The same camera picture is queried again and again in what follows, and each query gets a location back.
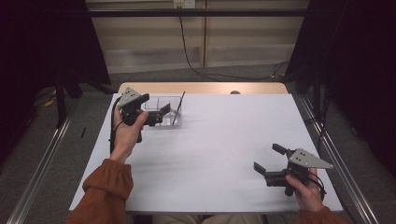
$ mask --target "wall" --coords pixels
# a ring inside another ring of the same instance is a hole
[[[205,1],[207,8],[306,8],[307,0]],[[173,1],[87,0],[89,9],[172,8]],[[109,73],[188,67],[178,18],[93,18]],[[191,64],[279,63],[290,58],[303,18],[183,18]]]

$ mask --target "hand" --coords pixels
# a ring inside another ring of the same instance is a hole
[[[309,172],[316,175],[317,169],[310,168]],[[318,181],[318,178],[314,175],[309,175],[309,177]],[[312,183],[311,181],[309,181],[307,185],[304,185],[300,180],[292,175],[286,175],[286,180],[289,182],[289,184],[296,188],[294,194],[296,195],[297,202],[302,210],[308,212],[317,212],[323,208],[318,185]]]
[[[125,163],[126,159],[131,155],[132,149],[136,144],[139,132],[143,130],[143,124],[148,118],[149,113],[143,112],[138,117],[136,122],[132,126],[128,126],[122,122],[120,109],[118,106],[114,109],[114,124],[116,128],[116,141],[114,143],[114,150],[110,155],[110,159],[113,161],[119,161]]]

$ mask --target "wall outlet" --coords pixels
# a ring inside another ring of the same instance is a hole
[[[184,0],[174,0],[174,8],[184,8]]]
[[[184,8],[195,8],[195,0],[185,0]]]

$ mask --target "white paper surface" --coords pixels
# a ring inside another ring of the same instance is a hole
[[[82,180],[109,157],[110,110]],[[286,168],[272,144],[318,155],[291,95],[185,94],[182,125],[146,126],[132,164],[134,188],[126,210],[145,213],[271,213],[296,211],[285,188],[266,187],[253,162],[267,171]],[[324,170],[318,170],[333,211],[342,206]],[[78,187],[73,210],[84,192]]]

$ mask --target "black curtain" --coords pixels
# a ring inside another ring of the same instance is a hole
[[[349,2],[322,79],[373,154],[396,177],[396,5]]]
[[[299,93],[307,92],[327,60],[347,0],[311,0],[304,17],[285,80],[296,81]]]
[[[59,76],[66,88],[86,79],[110,84],[87,12],[84,0],[0,1],[0,161],[33,116],[37,92]]]

